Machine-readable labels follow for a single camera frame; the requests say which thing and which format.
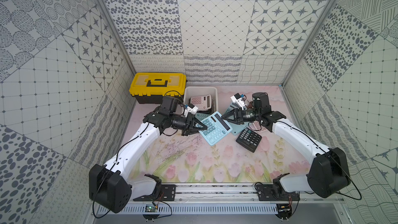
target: toolbox lid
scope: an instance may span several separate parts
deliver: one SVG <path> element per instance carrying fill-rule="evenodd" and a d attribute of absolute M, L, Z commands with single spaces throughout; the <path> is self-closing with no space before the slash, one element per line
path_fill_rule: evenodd
<path fill-rule="evenodd" d="M 164 95 L 170 90 L 184 95 L 186 82 L 187 78 L 182 73 L 136 73 L 129 91 L 133 96 Z M 167 95 L 176 96 L 177 92 Z"/>

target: black calculator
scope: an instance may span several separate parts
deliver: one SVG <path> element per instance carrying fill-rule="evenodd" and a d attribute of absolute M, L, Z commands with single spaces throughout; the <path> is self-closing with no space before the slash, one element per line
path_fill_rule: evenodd
<path fill-rule="evenodd" d="M 249 151 L 254 152 L 257 149 L 261 138 L 261 135 L 250 130 L 249 128 L 245 128 L 236 139 L 236 142 L 238 142 L 238 144 L 245 147 Z"/>

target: blue calculator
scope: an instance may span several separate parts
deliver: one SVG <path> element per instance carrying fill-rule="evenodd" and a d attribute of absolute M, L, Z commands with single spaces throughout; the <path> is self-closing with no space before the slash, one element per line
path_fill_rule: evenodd
<path fill-rule="evenodd" d="M 224 114 L 226 114 L 227 112 L 231 112 L 234 108 L 239 108 L 239 107 L 240 106 L 238 104 L 231 103 L 231 105 L 228 107 L 228 109 L 226 109 Z M 245 122 L 244 124 L 234 124 L 234 123 L 229 123 L 229 124 L 232 127 L 232 134 L 234 134 L 235 136 L 249 126 L 249 122 Z"/>
<path fill-rule="evenodd" d="M 215 112 L 202 121 L 207 126 L 207 130 L 199 131 L 200 134 L 206 139 L 209 145 L 214 145 L 228 133 L 232 131 L 231 125 L 221 118 L 219 112 Z"/>
<path fill-rule="evenodd" d="M 197 112 L 197 113 L 195 114 L 195 117 L 196 117 L 198 120 L 200 120 L 200 121 L 204 120 L 205 118 L 207 118 L 207 117 L 209 117 L 209 116 L 210 116 L 210 114 L 201 113 L 201 112 Z"/>

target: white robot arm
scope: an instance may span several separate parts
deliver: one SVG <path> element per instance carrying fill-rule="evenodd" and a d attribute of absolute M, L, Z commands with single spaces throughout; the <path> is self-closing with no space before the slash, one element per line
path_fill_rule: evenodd
<path fill-rule="evenodd" d="M 237 99 L 235 95 L 233 97 L 236 102 L 243 102 L 241 98 Z M 164 99 L 157 110 L 150 112 L 144 118 L 144 123 L 141 124 L 132 139 L 122 146 L 115 156 L 105 162 L 104 166 L 92 167 L 89 183 L 90 198 L 94 202 L 117 213 L 131 198 L 141 196 L 151 199 L 158 198 L 161 185 L 161 180 L 158 177 L 145 175 L 137 180 L 128 180 L 138 159 L 168 127 L 182 130 L 183 136 L 207 129 L 193 115 L 196 113 L 197 107 L 188 105 L 183 116 L 179 116 L 174 114 L 176 104 L 174 98 Z M 252 105 L 254 108 L 247 110 L 235 108 L 224 114 L 222 118 L 235 124 L 259 121 L 269 131 L 289 142 L 311 165 L 308 174 L 284 174 L 274 179 L 273 189 L 276 195 L 283 197 L 287 192 L 307 191 L 315 192 L 321 197 L 328 197 L 349 185 L 349 175 L 344 174 L 348 171 L 348 165 L 343 151 L 339 148 L 330 149 L 295 127 L 280 112 L 271 111 L 266 93 L 253 94 Z M 107 187 L 101 187 L 103 183 L 106 183 Z"/>

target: white plastic bin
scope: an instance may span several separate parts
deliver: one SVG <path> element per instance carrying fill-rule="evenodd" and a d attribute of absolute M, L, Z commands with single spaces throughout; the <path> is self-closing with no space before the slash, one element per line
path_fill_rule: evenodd
<path fill-rule="evenodd" d="M 214 111 L 218 111 L 218 92 L 215 87 L 186 87 L 184 92 L 184 104 L 188 104 L 189 99 L 195 96 L 211 95 L 214 99 Z"/>

